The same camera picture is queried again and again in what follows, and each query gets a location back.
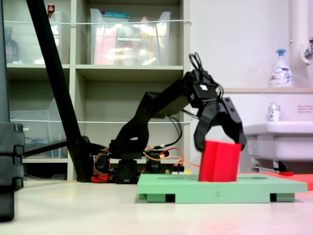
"bottle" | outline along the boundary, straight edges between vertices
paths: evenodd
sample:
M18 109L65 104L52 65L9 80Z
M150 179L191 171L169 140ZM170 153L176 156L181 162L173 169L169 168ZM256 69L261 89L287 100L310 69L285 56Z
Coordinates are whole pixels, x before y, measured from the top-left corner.
M279 49L276 51L276 53L278 53L279 60L273 68L273 72L269 80L271 87L293 87L293 75L284 58L284 53L286 52L287 51L285 49Z
M148 22L148 18L146 16L142 17L141 22ZM140 39L139 43L139 55L138 60L140 65L151 65L153 61L150 61L149 54L151 51L151 35L147 33L147 29L149 28L148 23L140 24L140 34L138 38Z
M268 119L269 121L281 121L280 106L275 102L268 107Z
M54 13L54 11L55 11L55 6L53 4L49 4L48 9L47 9L49 21L52 17L52 14Z
M18 62L20 59L20 47L12 39L12 28L4 27L4 39L5 39L5 57L7 63Z

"clear plastic container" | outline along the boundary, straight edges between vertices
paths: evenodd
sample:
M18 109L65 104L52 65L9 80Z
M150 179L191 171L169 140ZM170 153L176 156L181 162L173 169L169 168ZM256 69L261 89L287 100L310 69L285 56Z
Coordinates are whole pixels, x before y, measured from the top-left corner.
M70 25L63 12L54 12L50 25L61 63L69 63ZM32 23L4 23L7 63L45 64Z
M26 150L41 144L66 139L55 99L52 100L47 110L10 111L10 119L11 122L23 125ZM34 157L67 158L67 148L63 147L47 151Z
M169 22L105 24L98 9L90 13L92 23L103 23L91 25L91 64L169 65ZM163 12L160 20L170 15Z

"shelf board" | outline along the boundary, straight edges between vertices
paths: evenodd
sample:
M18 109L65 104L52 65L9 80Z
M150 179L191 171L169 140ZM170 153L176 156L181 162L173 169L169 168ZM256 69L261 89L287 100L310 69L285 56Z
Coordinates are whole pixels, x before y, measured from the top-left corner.
M23 163L67 163L67 158L23 158Z
M87 81L173 82L183 74L183 66L76 65Z
M111 164L117 164L120 159L110 159ZM138 164L146 164L146 159L136 159ZM161 161L161 164L175 164L178 159L165 159Z
M7 64L9 81L48 81L45 65ZM66 81L69 81L69 65L62 65Z
M179 5L180 0L87 0L87 2L114 5Z
M313 93L313 88L298 87L278 87L278 88L224 88L224 93L240 93L240 94L281 94L281 93Z

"red block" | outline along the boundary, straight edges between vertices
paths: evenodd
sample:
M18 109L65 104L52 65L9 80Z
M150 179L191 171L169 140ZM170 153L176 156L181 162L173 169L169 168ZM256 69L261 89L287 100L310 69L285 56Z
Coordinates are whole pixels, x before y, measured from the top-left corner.
M237 181L241 144L206 141L202 152L199 181Z

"green board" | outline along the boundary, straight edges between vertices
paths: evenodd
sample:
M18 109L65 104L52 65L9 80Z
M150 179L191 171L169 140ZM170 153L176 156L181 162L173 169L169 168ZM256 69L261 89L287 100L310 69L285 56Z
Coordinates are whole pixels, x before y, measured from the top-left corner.
M198 175L142 174L140 200L176 203L293 202L307 184L264 174L238 174L236 182L199 182Z

